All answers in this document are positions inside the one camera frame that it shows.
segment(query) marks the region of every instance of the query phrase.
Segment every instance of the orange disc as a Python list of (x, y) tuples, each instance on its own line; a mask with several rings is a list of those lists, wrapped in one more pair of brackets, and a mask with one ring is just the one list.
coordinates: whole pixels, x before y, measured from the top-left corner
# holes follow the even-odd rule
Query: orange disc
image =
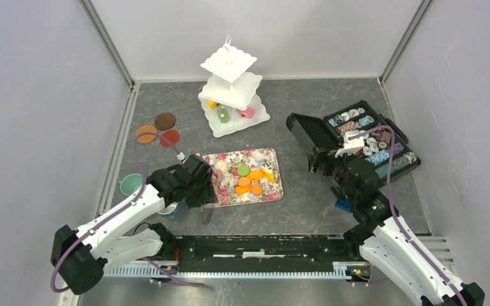
[[(179, 139), (181, 138), (181, 136), (179, 135), (179, 132), (174, 130), (174, 129), (169, 129), (168, 131), (165, 131), (162, 136), (164, 138), (166, 138), (169, 142), (172, 143), (172, 145), (175, 145)], [(171, 145), (169, 143), (167, 143), (164, 139), (162, 139), (161, 137), (161, 144), (162, 146), (166, 147), (166, 148), (169, 148), (171, 147)]]
[(262, 191), (264, 191), (264, 189), (262, 188), (261, 185), (258, 185), (258, 184), (255, 184), (255, 185), (252, 185), (251, 186), (251, 192), (255, 195), (255, 196), (260, 196), (262, 194)]
[(237, 185), (241, 187), (245, 187), (251, 184), (251, 179), (248, 177), (242, 177), (239, 180), (237, 180)]
[[(136, 137), (138, 137), (139, 134), (142, 134), (142, 133), (145, 133), (145, 132), (152, 132), (152, 133), (157, 133), (157, 128), (150, 125), (150, 124), (146, 124), (144, 126), (140, 126), (140, 128), (138, 128), (136, 130)], [(153, 140), (155, 140), (155, 138), (157, 138), (157, 136), (155, 135), (144, 135), (144, 136), (140, 136), (140, 138), (138, 138), (138, 142), (139, 143), (150, 143), (152, 142)]]

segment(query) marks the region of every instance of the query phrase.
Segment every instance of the floral pattern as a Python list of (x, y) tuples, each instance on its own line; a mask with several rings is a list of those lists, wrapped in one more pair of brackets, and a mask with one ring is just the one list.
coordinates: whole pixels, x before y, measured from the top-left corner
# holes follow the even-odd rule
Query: floral pattern
[[(277, 162), (277, 155), (275, 155), (274, 149), (250, 149), (229, 153), (209, 154), (203, 156), (203, 158), (211, 165), (212, 169), (218, 161), (224, 161), (228, 165), (228, 175), (231, 175), (233, 178), (226, 180), (222, 186), (219, 186), (218, 178), (215, 171), (213, 171), (213, 184), (215, 185), (215, 193), (219, 200), (213, 207), (276, 201), (283, 197), (283, 184), (281, 183), (279, 163)], [(259, 196), (255, 196), (253, 193), (235, 193), (235, 185), (239, 178), (237, 167), (242, 164), (246, 164), (251, 170), (265, 168), (273, 173), (275, 182), (269, 182), (267, 178), (257, 181), (264, 189)], [(211, 207), (211, 204), (206, 204), (204, 207), (209, 208)]]

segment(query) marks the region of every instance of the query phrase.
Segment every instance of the orange coaster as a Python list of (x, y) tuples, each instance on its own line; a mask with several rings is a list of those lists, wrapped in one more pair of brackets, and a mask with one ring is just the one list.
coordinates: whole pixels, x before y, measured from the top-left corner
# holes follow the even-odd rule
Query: orange coaster
[[(138, 137), (139, 134), (142, 134), (145, 132), (157, 133), (157, 128), (150, 125), (150, 124), (140, 126), (140, 128), (138, 128), (136, 130), (136, 137)], [(144, 135), (144, 136), (140, 136), (140, 138), (138, 138), (138, 142), (146, 144), (146, 143), (152, 142), (153, 140), (155, 140), (155, 138), (157, 138), (157, 136), (155, 136), (155, 135)]]
[[(172, 145), (175, 145), (179, 139), (181, 139), (181, 135), (179, 135), (179, 132), (174, 130), (174, 129), (169, 129), (168, 131), (165, 131), (162, 136), (166, 138), (169, 142), (172, 143)], [(171, 145), (167, 143), (164, 139), (161, 138), (161, 144), (163, 147), (169, 148)]]

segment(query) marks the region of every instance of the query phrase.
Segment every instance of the black toolbox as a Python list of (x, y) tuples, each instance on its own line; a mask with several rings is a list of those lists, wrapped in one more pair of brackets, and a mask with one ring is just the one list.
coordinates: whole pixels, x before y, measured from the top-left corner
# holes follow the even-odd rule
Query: black toolbox
[[(338, 115), (348, 113), (350, 110), (359, 110), (359, 114), (349, 119), (346, 119), (336, 127), (332, 126), (332, 124), (330, 123), (330, 119), (333, 119)], [(390, 119), (376, 113), (375, 110), (371, 108), (369, 103), (364, 100), (359, 101), (354, 105), (346, 107), (322, 119), (307, 115), (301, 115), (298, 113), (291, 113), (290, 116), (286, 118), (286, 127), (292, 132), (296, 140), (300, 143), (301, 147), (306, 152), (307, 160), (309, 163), (309, 171), (311, 173), (314, 173), (318, 169), (321, 169), (324, 175), (331, 176), (334, 168), (336, 167), (334, 166), (334, 163), (336, 163), (336, 159), (333, 156), (338, 149), (343, 147), (343, 137), (341, 136), (341, 132), (338, 128), (340, 128), (344, 124), (349, 123), (350, 121), (360, 122), (360, 119), (365, 118), (366, 116), (370, 116), (369, 119), (372, 118), (373, 122), (369, 123), (370, 120), (364, 121), (362, 119), (361, 122), (365, 122), (367, 124), (363, 126), (360, 126), (358, 124), (359, 130), (367, 131), (368, 129), (371, 129), (378, 125), (387, 125), (396, 132), (396, 143), (400, 143), (403, 146), (403, 149), (401, 152), (397, 153), (394, 156), (394, 162), (400, 157), (409, 156), (409, 154), (414, 157), (412, 159), (412, 162), (409, 162), (406, 166), (396, 171), (392, 171), (391, 181), (395, 180), (405, 173), (408, 173), (422, 163), (422, 161), (414, 153), (411, 153), (412, 151), (407, 146), (408, 138), (405, 136), (405, 134)], [(362, 154), (360, 153), (359, 156), (345, 155), (344, 157), (340, 157), (340, 159), (345, 160), (345, 162), (348, 162), (353, 158), (367, 158), (367, 156), (362, 156)], [(387, 169), (387, 163), (388, 160), (385, 160), (384, 162), (377, 164), (375, 166), (375, 171), (378, 171), (380, 169)], [(332, 188), (333, 193), (338, 198), (345, 198), (344, 195), (341, 194), (341, 191), (339, 190), (339, 186), (336, 181), (337, 180), (332, 180), (334, 184), (334, 187)], [(379, 179), (378, 187), (384, 186), (385, 184), (386, 177), (381, 177)]]

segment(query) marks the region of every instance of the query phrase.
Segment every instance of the black cable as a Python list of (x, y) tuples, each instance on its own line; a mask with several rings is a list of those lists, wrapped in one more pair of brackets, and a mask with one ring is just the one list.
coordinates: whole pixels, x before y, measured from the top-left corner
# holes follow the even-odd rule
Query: black cable
[(132, 232), (132, 235), (136, 235), (136, 231), (138, 230), (138, 228), (139, 228), (140, 226), (144, 225), (144, 224), (147, 224), (147, 225), (151, 226), (151, 223), (149, 223), (149, 222), (142, 222), (142, 223), (140, 223), (140, 224), (136, 225), (136, 228), (135, 228), (135, 229), (134, 229), (134, 231)]

